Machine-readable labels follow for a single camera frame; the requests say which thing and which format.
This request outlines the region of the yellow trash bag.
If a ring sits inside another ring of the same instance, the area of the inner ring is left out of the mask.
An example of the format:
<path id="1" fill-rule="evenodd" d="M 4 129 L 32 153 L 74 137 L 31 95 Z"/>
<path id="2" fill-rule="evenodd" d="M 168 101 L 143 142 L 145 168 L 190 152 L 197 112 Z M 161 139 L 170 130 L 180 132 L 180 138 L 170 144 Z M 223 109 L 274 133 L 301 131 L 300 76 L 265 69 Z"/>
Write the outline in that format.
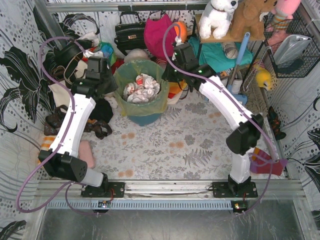
<path id="1" fill-rule="evenodd" d="M 122 64 L 113 74 L 118 89 L 114 91 L 114 97 L 121 108 L 123 116 L 148 116 L 161 114 L 167 109 L 169 83 L 162 79 L 164 69 L 151 60 L 135 59 Z M 150 102 L 130 103 L 124 100 L 125 86 L 133 83 L 140 74 L 153 77 L 160 85 L 159 93 Z"/>

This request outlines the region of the teal trash bin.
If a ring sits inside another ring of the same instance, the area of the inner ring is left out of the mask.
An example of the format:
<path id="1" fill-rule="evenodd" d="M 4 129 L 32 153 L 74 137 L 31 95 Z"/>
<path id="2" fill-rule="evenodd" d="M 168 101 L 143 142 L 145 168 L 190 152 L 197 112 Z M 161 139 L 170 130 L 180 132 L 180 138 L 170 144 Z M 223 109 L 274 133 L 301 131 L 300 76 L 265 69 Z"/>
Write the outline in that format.
<path id="1" fill-rule="evenodd" d="M 128 119 L 131 120 L 133 123 L 143 127 L 149 124 L 154 123 L 156 120 L 158 120 L 161 117 L 161 113 L 154 113 L 150 115 L 145 116 L 128 116 Z"/>

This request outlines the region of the blue floor mop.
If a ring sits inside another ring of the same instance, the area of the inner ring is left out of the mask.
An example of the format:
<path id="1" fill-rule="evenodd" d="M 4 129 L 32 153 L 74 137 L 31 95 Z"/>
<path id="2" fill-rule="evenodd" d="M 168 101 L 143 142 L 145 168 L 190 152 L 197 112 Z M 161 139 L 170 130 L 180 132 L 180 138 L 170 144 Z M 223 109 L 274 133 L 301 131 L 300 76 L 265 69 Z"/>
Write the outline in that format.
<path id="1" fill-rule="evenodd" d="M 241 42 L 241 45 L 240 45 L 240 48 L 239 48 L 239 51 L 238 51 L 238 56 L 237 56 L 237 59 L 236 59 L 236 62 L 235 62 L 235 66 L 233 68 L 233 71 L 232 71 L 232 74 L 231 76 L 228 77 L 228 80 L 227 80 L 227 84 L 226 84 L 226 89 L 235 97 L 235 99 L 240 103 L 242 104 L 243 106 L 247 103 L 248 101 L 248 98 L 244 95 L 244 94 L 235 94 L 232 92 L 232 88 L 233 88 L 233 82 L 235 80 L 235 77 L 236 77 L 236 73 L 238 71 L 238 67 L 240 66 L 240 63 L 242 61 L 242 58 L 244 56 L 244 53 L 245 53 L 245 50 L 246 50 L 246 47 L 247 47 L 247 44 L 248 44 L 248 41 L 250 39 L 250 32 L 246 32 L 244 34 L 244 37 L 243 37 L 243 40 Z"/>

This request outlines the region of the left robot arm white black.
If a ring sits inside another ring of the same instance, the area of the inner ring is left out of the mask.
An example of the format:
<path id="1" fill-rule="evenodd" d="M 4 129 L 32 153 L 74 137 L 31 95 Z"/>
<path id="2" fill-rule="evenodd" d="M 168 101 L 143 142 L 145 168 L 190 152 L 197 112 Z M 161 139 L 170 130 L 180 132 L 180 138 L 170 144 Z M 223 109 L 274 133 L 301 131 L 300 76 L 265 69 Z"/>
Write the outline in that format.
<path id="1" fill-rule="evenodd" d="M 91 56 L 85 78 L 77 78 L 69 89 L 70 102 L 58 134 L 39 160 L 51 177 L 97 188 L 108 187 L 106 174 L 95 171 L 78 158 L 81 136 L 98 99 L 118 88 L 105 57 Z"/>

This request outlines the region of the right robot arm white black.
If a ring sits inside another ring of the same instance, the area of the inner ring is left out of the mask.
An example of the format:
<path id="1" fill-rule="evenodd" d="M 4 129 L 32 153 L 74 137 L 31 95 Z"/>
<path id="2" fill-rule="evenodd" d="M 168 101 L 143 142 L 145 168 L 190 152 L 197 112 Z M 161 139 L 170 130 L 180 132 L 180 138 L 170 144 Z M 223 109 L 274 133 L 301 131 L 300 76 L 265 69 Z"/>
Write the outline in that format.
<path id="1" fill-rule="evenodd" d="M 213 182 L 209 189 L 215 198 L 256 198 L 251 180 L 250 157 L 261 136 L 263 117 L 252 114 L 227 90 L 208 64 L 199 64 L 189 43 L 175 43 L 162 78 L 168 82 L 186 81 L 191 90 L 205 96 L 224 116 L 232 132 L 226 144 L 232 152 L 232 167 L 226 181 Z"/>

